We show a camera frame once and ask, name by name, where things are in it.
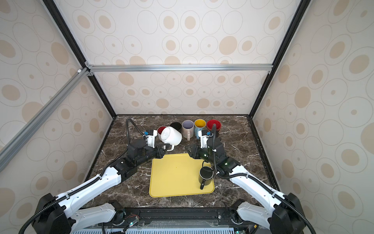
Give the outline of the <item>white mug front row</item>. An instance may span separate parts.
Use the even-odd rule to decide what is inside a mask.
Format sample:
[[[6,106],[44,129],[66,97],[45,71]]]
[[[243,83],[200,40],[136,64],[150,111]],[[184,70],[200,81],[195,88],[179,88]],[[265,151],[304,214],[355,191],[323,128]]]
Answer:
[[[160,126],[160,127],[158,127],[158,129],[157,129],[157,135],[158,135],[158,138],[160,139],[160,140],[162,140],[162,137],[161,137],[161,135],[162,135],[162,132],[163,132],[163,130],[166,128],[166,126]]]

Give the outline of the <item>blue mug yellow inside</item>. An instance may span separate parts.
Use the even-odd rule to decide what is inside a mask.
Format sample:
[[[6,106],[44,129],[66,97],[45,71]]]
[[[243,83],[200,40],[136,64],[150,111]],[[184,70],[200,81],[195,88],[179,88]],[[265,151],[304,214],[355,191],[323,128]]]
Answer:
[[[199,134],[198,134],[199,131],[204,130],[205,127],[206,127],[206,121],[203,120],[203,119],[197,119],[194,122],[194,134],[195,134],[197,139],[200,139]]]

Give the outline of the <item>black mug white base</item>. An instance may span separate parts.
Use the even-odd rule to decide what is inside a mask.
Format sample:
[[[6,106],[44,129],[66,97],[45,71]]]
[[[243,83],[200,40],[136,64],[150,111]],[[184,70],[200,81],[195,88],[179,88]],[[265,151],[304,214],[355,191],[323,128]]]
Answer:
[[[182,124],[179,123],[179,122],[173,122],[170,124],[170,127],[174,128],[175,130],[177,130],[178,132],[182,132]]]

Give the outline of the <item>pink iridescent mug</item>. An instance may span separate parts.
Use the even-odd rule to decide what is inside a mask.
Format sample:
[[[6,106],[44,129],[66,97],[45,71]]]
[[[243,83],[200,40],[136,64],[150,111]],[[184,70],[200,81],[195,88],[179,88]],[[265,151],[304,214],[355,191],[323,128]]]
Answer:
[[[190,141],[194,136],[194,122],[191,120],[185,120],[182,122],[182,136]]]

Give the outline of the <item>black mug front row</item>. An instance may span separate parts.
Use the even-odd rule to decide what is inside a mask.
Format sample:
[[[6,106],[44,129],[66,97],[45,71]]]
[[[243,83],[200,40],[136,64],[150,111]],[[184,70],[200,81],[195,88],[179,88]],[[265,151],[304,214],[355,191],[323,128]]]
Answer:
[[[200,189],[211,184],[214,176],[214,170],[211,167],[203,166],[199,171]]]

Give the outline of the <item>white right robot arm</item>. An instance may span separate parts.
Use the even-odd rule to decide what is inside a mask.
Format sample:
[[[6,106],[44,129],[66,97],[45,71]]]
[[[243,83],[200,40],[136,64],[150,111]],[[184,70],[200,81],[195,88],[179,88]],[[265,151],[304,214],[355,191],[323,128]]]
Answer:
[[[306,218],[297,196],[292,193],[285,195],[266,185],[227,155],[224,145],[217,138],[215,125],[210,131],[200,130],[198,135],[200,144],[192,145],[188,154],[193,159],[210,163],[210,166],[202,167],[200,187],[203,188],[208,180],[218,177],[238,185],[260,203],[260,206],[256,206],[238,201],[232,211],[235,223],[253,222],[273,234],[301,234],[304,228],[308,228],[312,234],[316,232]]]

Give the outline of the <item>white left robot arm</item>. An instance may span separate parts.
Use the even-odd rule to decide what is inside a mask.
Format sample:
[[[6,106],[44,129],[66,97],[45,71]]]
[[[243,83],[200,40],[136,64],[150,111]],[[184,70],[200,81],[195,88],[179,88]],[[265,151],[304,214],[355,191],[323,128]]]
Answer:
[[[23,234],[32,225],[37,234],[70,234],[78,224],[73,215],[87,202],[106,190],[119,185],[137,172],[139,166],[152,159],[162,159],[174,147],[168,143],[155,144],[157,131],[143,132],[132,140],[127,130],[128,146],[123,154],[108,163],[100,174],[72,190],[57,196],[47,194],[37,205],[35,214],[20,228]]]

